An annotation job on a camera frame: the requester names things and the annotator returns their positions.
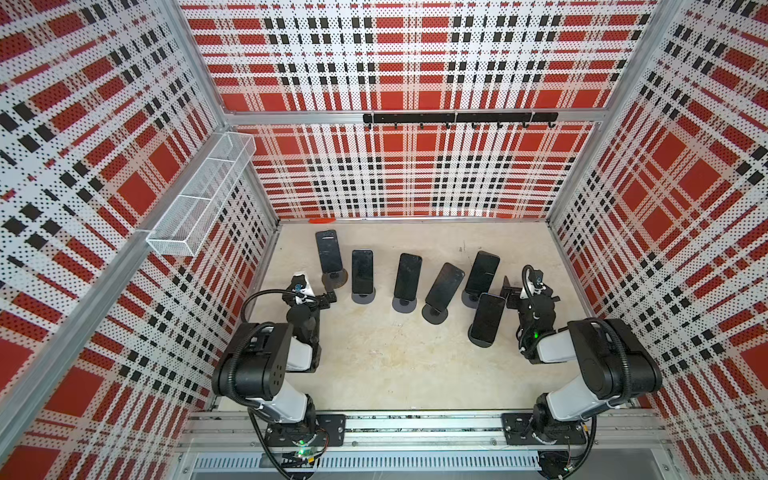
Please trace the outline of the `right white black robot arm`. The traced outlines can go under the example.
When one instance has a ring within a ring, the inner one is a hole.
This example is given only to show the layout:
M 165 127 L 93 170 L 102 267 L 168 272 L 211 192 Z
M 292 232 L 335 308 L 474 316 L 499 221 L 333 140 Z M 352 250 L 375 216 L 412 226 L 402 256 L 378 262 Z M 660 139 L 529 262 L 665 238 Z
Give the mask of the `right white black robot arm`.
M 530 265 L 522 285 L 503 281 L 506 307 L 518 313 L 519 353 L 533 365 L 574 362 L 579 374 L 563 387 L 539 395 L 531 413 L 506 428 L 514 439 L 553 445 L 576 438 L 584 423 L 630 400 L 658 391 L 657 362 L 621 319 L 586 318 L 556 329 L 559 298 Z

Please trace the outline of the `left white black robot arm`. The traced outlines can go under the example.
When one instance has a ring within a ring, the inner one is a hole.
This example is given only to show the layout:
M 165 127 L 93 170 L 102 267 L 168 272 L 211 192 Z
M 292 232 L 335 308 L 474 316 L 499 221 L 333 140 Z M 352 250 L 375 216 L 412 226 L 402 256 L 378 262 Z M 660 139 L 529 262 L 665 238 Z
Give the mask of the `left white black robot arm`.
M 279 440 L 310 445 L 320 430 L 311 396 L 293 387 L 289 373 L 313 373 L 320 365 L 320 312 L 337 301 L 334 291 L 315 296 L 307 287 L 267 289 L 246 298 L 249 306 L 267 295 L 288 304 L 284 323 L 250 323 L 235 330 L 212 376 L 215 395 L 246 407 Z

